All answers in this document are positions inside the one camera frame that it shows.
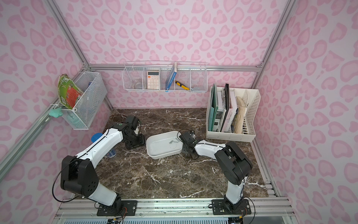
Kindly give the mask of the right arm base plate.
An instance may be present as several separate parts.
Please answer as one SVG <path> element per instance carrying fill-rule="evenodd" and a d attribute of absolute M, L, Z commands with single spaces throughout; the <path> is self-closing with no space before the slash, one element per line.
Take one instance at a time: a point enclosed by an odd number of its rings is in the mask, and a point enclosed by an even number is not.
<path fill-rule="evenodd" d="M 208 205 L 214 215 L 251 215 L 251 206 L 247 199 L 242 199 L 236 204 L 232 204 L 226 199 L 214 199 Z"/>

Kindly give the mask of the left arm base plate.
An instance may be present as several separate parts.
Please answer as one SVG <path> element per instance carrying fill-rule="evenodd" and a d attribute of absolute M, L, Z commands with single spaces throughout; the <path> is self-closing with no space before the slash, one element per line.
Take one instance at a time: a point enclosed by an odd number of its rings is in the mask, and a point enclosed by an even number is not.
<path fill-rule="evenodd" d="M 98 217 L 135 216 L 137 205 L 138 205 L 137 200 L 125 200 L 125 201 L 119 200 L 114 202 L 114 204 L 111 206 L 100 204 L 97 211 L 97 216 Z"/>

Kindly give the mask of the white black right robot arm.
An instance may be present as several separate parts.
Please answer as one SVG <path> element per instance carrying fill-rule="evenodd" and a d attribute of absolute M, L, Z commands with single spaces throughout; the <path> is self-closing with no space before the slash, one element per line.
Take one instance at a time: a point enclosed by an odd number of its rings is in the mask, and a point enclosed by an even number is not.
<path fill-rule="evenodd" d="M 206 156 L 218 162 L 226 177 L 227 191 L 224 196 L 226 211 L 233 212 L 243 203 L 244 187 L 253 165 L 233 141 L 217 144 L 205 140 L 196 140 L 194 135 L 186 131 L 178 133 L 179 141 L 183 143 L 183 150 L 193 157 Z"/>

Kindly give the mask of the white plastic storage box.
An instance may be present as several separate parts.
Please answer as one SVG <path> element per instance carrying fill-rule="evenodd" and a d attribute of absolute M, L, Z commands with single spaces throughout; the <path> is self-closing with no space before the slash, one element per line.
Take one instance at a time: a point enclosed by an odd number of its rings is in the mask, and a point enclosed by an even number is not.
<path fill-rule="evenodd" d="M 178 139 L 178 131 L 171 131 L 150 136 L 146 140 L 146 151 L 152 159 L 161 159 L 182 152 L 182 142 Z"/>

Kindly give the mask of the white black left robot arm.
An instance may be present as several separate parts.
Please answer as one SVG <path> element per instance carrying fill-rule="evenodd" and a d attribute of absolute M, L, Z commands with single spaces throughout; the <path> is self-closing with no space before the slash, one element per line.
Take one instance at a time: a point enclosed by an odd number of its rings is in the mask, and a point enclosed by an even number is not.
<path fill-rule="evenodd" d="M 136 116 L 128 116 L 122 123 L 113 123 L 94 143 L 75 156 L 66 156 L 61 164 L 61 189 L 86 197 L 100 204 L 107 213 L 118 214 L 123 209 L 121 196 L 103 186 L 96 173 L 99 162 L 119 143 L 127 149 L 145 145 L 140 133 L 141 123 Z"/>

